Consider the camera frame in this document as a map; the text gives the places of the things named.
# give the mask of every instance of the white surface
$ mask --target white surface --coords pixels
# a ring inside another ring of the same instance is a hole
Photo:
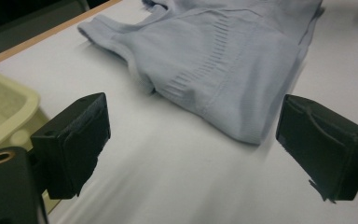
[[[103,11],[136,23],[140,0]],[[358,123],[358,1],[324,0],[292,94]],[[307,174],[274,140],[231,140],[157,94],[145,95],[126,64],[94,48],[76,27],[0,63],[0,73],[37,90],[51,117],[75,99],[107,94],[112,138],[79,198],[50,223],[358,223],[353,202],[323,202]]]

